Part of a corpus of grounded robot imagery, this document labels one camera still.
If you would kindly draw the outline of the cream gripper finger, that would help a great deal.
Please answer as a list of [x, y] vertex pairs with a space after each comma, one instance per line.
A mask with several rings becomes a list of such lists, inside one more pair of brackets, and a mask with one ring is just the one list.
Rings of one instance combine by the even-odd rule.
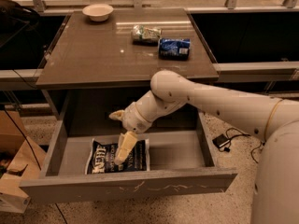
[[108, 117], [113, 120], [122, 121], [123, 114], [124, 114], [123, 110], [117, 110], [117, 111], [110, 113]]
[[115, 155], [115, 163], [117, 165], [121, 165], [125, 162], [136, 142], [137, 135], [134, 132], [126, 132], [120, 135]]

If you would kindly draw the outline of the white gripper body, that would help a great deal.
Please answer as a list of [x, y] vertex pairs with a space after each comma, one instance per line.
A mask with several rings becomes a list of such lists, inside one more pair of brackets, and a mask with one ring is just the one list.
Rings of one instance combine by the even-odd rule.
[[144, 133], [156, 119], [167, 116], [183, 106], [182, 102], [167, 102], [148, 91], [124, 109], [121, 115], [122, 127], [137, 134]]

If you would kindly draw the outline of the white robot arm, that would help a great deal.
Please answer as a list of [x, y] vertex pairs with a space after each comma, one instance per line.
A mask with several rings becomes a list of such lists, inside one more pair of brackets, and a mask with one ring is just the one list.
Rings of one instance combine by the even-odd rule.
[[109, 115], [122, 122], [116, 163], [157, 118], [192, 105], [265, 142], [259, 160], [250, 224], [299, 224], [299, 103], [189, 81], [162, 70], [138, 101]]

